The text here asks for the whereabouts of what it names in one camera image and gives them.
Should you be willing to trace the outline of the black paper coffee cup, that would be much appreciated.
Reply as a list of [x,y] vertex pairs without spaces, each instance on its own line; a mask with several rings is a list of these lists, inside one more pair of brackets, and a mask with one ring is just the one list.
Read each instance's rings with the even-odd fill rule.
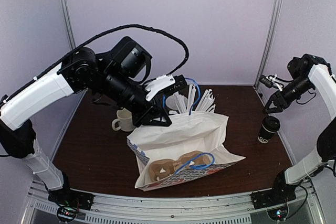
[[261,128],[259,130],[257,139],[263,144],[267,144],[271,138],[280,129],[280,121],[274,116],[267,116],[263,118]]

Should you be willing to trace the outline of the checkered paper takeout bag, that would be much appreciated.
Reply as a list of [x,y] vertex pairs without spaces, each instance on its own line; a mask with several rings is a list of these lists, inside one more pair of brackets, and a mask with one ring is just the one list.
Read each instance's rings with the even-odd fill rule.
[[[149,191],[190,182],[244,160],[243,156],[230,153],[224,146],[227,116],[193,112],[191,115],[171,115],[170,119],[172,124],[169,127],[141,126],[127,137],[140,173],[134,185],[136,189]],[[148,168],[153,161],[177,160],[192,151],[209,154],[214,161],[203,169],[184,168],[162,180],[150,181]]]

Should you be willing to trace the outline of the brown pulp cup carrier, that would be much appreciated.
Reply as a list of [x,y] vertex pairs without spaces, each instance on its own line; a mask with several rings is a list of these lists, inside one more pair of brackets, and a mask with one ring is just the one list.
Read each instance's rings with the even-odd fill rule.
[[192,151],[180,156],[177,160],[166,158],[153,161],[148,168],[151,182],[156,182],[177,173],[184,168],[203,169],[214,161],[209,154]]

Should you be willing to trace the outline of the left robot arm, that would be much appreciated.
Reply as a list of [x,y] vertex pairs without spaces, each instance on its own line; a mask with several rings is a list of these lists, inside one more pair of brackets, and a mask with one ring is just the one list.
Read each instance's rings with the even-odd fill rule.
[[128,36],[99,54],[82,43],[12,95],[2,97],[1,145],[9,156],[23,160],[58,200],[71,205],[75,192],[41,150],[31,117],[62,98],[90,89],[129,110],[134,126],[170,126],[163,97],[184,89],[186,79],[174,71],[149,79],[151,60]]

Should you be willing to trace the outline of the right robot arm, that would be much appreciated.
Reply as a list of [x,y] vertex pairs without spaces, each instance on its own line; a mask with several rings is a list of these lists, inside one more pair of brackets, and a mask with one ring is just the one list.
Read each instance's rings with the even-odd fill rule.
[[313,97],[320,95],[327,106],[331,119],[329,125],[317,139],[315,148],[300,162],[280,172],[269,192],[272,203],[279,204],[289,196],[300,182],[329,161],[335,161],[335,74],[331,65],[322,57],[304,54],[293,57],[287,64],[292,77],[286,81],[274,75],[262,75],[259,82],[268,88],[275,88],[266,105],[264,114],[280,113],[293,102],[298,102],[304,93]]

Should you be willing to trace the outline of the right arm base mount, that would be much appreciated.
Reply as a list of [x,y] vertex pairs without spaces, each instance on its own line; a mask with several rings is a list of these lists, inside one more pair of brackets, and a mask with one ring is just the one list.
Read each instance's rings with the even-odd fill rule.
[[266,209],[268,217],[276,222],[285,221],[289,216],[288,203],[296,199],[295,192],[274,195],[272,189],[254,191],[250,195],[254,209]]

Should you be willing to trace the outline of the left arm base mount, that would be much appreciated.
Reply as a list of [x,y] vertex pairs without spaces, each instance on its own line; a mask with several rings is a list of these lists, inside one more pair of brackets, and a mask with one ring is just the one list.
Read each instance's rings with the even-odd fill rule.
[[94,195],[76,190],[48,191],[48,200],[54,202],[58,209],[56,217],[61,222],[71,222],[79,215],[80,210],[90,210]]

